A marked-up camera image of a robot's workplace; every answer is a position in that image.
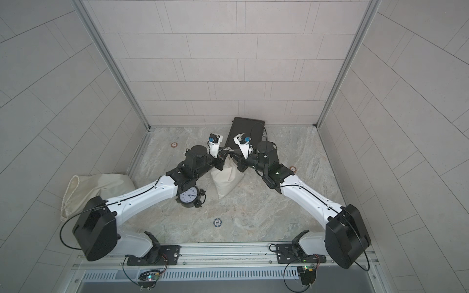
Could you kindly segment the white cloth soil bag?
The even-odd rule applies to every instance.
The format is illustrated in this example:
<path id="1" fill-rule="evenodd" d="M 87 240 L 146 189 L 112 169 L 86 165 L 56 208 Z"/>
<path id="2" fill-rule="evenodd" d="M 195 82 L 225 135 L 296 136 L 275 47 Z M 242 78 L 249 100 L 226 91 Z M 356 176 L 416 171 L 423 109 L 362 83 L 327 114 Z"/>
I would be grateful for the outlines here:
<path id="1" fill-rule="evenodd" d="M 230 156 L 226 157 L 223 170 L 213 168 L 210 173 L 219 199 L 231 193 L 244 177 L 244 173 L 238 170 L 237 164 Z"/>

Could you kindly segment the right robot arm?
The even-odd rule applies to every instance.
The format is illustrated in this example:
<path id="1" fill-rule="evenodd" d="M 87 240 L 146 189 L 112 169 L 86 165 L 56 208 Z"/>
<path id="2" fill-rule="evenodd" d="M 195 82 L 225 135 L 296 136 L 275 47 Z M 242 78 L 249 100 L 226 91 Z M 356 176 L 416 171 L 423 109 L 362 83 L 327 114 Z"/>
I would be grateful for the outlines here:
<path id="1" fill-rule="evenodd" d="M 327 254 L 340 267 L 348 269 L 371 245 L 370 235 L 360 211 L 352 204 L 342 206 L 305 184 L 292 170 L 280 163 L 277 146 L 268 140 L 256 147 L 242 134 L 233 139 L 238 146 L 238 170 L 252 168 L 267 187 L 288 197 L 311 214 L 325 230 Z"/>

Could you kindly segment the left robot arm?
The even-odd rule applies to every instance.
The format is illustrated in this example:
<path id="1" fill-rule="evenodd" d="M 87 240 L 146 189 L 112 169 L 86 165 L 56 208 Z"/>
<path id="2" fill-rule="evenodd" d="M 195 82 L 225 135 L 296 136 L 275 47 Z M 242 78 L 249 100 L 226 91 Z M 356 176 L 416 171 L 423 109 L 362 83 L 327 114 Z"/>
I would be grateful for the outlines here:
<path id="1" fill-rule="evenodd" d="M 107 200 L 100 196 L 88 200 L 72 229 L 86 259 L 96 261 L 105 256 L 125 255 L 148 264 L 159 262 L 161 245 L 154 235 L 127 233 L 121 226 L 153 205 L 193 188 L 212 168 L 222 169 L 228 153 L 221 150 L 212 156 L 206 147 L 196 145 L 186 150 L 184 161 L 154 183 Z"/>

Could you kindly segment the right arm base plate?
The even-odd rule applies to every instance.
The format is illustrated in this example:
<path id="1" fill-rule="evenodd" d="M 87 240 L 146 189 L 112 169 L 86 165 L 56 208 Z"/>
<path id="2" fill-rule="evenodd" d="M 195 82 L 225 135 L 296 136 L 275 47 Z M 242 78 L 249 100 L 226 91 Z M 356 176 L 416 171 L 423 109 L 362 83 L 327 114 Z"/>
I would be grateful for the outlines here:
<path id="1" fill-rule="evenodd" d="M 305 230 L 299 233 L 291 242 L 285 244 L 271 244 L 270 251 L 277 255 L 279 264 L 327 262 L 325 234 L 313 233 Z"/>

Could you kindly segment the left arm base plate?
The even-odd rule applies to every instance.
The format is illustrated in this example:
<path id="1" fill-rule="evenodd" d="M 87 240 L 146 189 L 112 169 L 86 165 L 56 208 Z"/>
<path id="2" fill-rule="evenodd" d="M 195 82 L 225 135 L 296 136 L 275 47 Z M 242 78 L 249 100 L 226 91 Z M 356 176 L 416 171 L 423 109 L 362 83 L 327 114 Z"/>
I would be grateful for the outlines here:
<path id="1" fill-rule="evenodd" d="M 128 266 L 176 266 L 180 255 L 180 245 L 161 245 L 155 236 L 144 232 L 151 240 L 152 247 L 143 257 L 128 255 Z"/>

